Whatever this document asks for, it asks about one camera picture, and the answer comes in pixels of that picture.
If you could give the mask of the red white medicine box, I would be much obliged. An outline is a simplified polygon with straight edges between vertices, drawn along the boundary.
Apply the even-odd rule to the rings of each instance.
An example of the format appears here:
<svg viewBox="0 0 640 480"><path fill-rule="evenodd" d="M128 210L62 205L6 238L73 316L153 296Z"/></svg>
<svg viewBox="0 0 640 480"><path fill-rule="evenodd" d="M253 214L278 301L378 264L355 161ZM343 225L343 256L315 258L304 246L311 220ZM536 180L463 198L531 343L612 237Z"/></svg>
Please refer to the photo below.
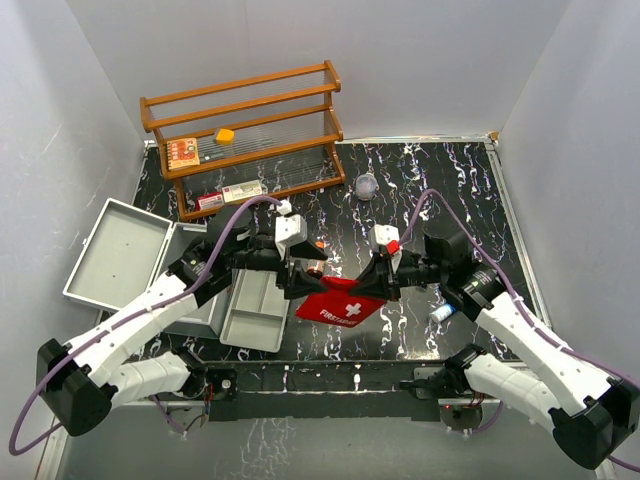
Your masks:
<svg viewBox="0 0 640 480"><path fill-rule="evenodd" d="M218 208L224 205L224 197L221 193L211 193L197 198L196 206L198 211Z"/></svg>

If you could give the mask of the clear round plastic container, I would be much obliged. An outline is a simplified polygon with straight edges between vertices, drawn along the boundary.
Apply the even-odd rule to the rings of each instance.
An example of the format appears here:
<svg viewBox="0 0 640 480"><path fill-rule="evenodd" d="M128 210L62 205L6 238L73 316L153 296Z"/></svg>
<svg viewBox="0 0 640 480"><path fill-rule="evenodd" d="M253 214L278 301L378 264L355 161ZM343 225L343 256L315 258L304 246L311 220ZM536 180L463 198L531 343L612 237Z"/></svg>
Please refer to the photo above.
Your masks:
<svg viewBox="0 0 640 480"><path fill-rule="evenodd" d="M355 194L360 201L371 201L378 188L379 184L371 173L361 174L355 180Z"/></svg>

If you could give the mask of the wooden shelf rack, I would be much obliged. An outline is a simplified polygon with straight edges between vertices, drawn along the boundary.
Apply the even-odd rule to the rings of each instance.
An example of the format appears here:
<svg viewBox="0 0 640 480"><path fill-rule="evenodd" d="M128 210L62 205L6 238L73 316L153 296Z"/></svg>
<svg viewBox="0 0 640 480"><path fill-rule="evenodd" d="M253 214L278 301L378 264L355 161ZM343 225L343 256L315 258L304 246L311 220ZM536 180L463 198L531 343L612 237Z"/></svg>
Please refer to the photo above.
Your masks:
<svg viewBox="0 0 640 480"><path fill-rule="evenodd" d="M144 131L155 138L160 172L172 184L179 217L194 221L197 198L225 186L260 180L268 194L287 197L346 181L337 154L343 131L333 105L341 80L333 63L298 67L139 100ZM218 129L235 132L218 145ZM200 165L168 169L166 144L196 138Z"/></svg>

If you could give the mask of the white blue bandage roll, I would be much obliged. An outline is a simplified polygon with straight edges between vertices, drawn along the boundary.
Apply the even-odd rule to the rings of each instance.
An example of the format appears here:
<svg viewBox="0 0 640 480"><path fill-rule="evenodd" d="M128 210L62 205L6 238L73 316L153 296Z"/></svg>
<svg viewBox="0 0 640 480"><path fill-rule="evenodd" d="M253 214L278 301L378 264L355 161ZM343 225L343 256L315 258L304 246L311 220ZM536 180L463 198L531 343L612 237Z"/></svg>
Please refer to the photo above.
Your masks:
<svg viewBox="0 0 640 480"><path fill-rule="evenodd" d="M429 320L441 324L456 313L456 309L450 304L443 304L429 314Z"/></svg>

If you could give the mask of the white green medicine box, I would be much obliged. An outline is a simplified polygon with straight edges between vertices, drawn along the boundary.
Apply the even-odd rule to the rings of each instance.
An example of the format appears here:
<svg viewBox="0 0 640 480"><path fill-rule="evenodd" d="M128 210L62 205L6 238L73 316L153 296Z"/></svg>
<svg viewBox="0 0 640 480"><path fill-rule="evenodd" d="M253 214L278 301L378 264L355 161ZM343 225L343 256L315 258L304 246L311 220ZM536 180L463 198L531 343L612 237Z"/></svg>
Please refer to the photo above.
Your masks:
<svg viewBox="0 0 640 480"><path fill-rule="evenodd" d="M246 199L265 195L268 188L260 180L251 180L225 186L222 195L226 204L244 201Z"/></svg>

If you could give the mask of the red first aid pouch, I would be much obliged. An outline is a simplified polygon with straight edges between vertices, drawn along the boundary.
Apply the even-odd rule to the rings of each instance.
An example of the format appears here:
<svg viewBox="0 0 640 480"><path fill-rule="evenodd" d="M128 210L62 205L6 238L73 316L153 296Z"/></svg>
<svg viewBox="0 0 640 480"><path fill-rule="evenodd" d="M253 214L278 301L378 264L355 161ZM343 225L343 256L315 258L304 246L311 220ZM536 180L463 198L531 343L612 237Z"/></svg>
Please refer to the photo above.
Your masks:
<svg viewBox="0 0 640 480"><path fill-rule="evenodd" d="M353 295L356 280L325 276L320 282L327 290L309 295L296 310L298 318L354 328L386 304L383 299Z"/></svg>

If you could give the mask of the orange patterned box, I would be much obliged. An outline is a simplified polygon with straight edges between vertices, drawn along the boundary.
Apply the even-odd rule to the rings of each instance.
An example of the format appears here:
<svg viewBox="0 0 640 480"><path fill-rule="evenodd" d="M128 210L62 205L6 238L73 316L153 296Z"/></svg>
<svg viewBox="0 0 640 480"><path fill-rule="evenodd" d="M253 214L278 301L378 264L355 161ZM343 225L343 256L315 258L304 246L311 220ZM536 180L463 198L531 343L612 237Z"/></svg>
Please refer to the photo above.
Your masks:
<svg viewBox="0 0 640 480"><path fill-rule="evenodd" d="M179 138L166 144L168 169L181 170L200 165L196 138Z"/></svg>

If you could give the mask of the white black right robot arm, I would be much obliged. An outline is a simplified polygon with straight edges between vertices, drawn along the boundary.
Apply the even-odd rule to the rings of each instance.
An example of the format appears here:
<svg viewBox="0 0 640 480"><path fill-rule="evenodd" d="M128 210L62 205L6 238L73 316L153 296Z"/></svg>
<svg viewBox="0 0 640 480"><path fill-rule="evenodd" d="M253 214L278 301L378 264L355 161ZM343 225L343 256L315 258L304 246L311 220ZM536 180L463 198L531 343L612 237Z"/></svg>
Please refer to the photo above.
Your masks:
<svg viewBox="0 0 640 480"><path fill-rule="evenodd" d="M372 258L357 279L357 296L396 301L405 287L438 285L447 305L500 339L526 365L506 365L469 344L427 378L401 388L438 398L487 394L547 430L579 466L599 467L639 426L639 389L577 354L508 288L488 261L480 261L462 232L426 236L423 254L400 244L397 228L369 232Z"/></svg>

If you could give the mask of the grey plastic tray insert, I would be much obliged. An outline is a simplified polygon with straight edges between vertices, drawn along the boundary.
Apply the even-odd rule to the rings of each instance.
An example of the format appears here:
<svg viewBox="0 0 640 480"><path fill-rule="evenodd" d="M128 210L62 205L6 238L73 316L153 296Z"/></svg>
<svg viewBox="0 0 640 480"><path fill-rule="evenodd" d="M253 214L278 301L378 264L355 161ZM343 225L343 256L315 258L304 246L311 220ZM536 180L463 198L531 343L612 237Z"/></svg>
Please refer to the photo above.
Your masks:
<svg viewBox="0 0 640 480"><path fill-rule="evenodd" d="M233 284L219 340L222 344L276 353L290 301L276 285L276 273L239 270Z"/></svg>

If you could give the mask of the yellow small box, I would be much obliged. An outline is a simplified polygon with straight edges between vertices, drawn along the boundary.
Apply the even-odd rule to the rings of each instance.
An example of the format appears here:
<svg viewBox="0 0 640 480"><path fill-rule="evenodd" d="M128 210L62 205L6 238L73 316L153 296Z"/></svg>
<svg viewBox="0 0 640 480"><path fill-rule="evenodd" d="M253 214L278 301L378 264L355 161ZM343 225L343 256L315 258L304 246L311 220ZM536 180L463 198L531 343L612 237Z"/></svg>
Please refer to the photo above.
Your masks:
<svg viewBox="0 0 640 480"><path fill-rule="evenodd" d="M233 144L235 132L230 129L218 129L214 135L214 141L218 145L229 146Z"/></svg>

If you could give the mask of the brown medicine bottle orange cap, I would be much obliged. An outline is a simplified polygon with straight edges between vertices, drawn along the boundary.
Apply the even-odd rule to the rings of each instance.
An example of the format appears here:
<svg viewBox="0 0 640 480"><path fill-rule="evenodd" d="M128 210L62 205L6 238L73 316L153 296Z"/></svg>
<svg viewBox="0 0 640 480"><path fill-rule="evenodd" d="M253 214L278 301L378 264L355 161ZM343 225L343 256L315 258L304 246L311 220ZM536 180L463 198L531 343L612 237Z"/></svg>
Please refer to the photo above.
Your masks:
<svg viewBox="0 0 640 480"><path fill-rule="evenodd" d="M325 243L322 240L316 241L309 253L306 273L311 277L321 279L324 276L327 259Z"/></svg>

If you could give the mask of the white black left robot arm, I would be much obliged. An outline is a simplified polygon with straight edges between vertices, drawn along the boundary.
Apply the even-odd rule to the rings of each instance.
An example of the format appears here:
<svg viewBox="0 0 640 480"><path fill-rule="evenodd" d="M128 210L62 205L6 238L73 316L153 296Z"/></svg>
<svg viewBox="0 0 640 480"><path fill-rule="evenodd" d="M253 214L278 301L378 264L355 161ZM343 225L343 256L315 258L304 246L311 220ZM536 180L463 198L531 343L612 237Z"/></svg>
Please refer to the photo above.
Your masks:
<svg viewBox="0 0 640 480"><path fill-rule="evenodd" d="M326 258L289 202L277 205L265 232L255 226L249 204L224 207L143 293L108 321L65 343L44 343L37 352L36 394L71 436L91 431L111 410L139 398L174 392L197 398L207 376L184 355L169 352L136 363L129 358L229 287L237 270L274 273L287 300L325 292L302 263Z"/></svg>

